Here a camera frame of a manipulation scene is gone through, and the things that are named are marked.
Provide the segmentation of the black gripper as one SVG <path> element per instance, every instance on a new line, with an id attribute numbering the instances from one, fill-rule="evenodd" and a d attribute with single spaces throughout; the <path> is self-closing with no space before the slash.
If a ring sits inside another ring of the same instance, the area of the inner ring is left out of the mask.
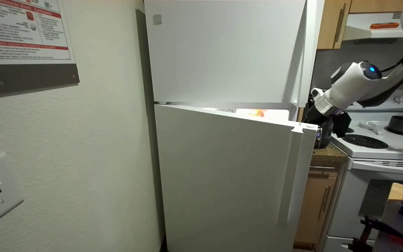
<path id="1" fill-rule="evenodd" d="M 351 118 L 343 111 L 322 115 L 315 107 L 311 107 L 304 115 L 304 122 L 318 125 L 322 131 L 322 136 L 337 135 L 339 138 L 343 138 L 347 133 Z"/>

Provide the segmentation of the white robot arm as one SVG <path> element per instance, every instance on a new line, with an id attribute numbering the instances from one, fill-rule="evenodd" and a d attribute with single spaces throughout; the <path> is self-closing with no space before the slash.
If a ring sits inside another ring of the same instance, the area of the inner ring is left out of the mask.
<path id="1" fill-rule="evenodd" d="M 403 84 L 403 58 L 386 70 L 379 70 L 368 61 L 342 65 L 332 75 L 332 86 L 311 91 L 311 105 L 304 115 L 305 124 L 330 128 L 330 133 L 344 136 L 351 124 L 347 108 L 382 105 Z"/>

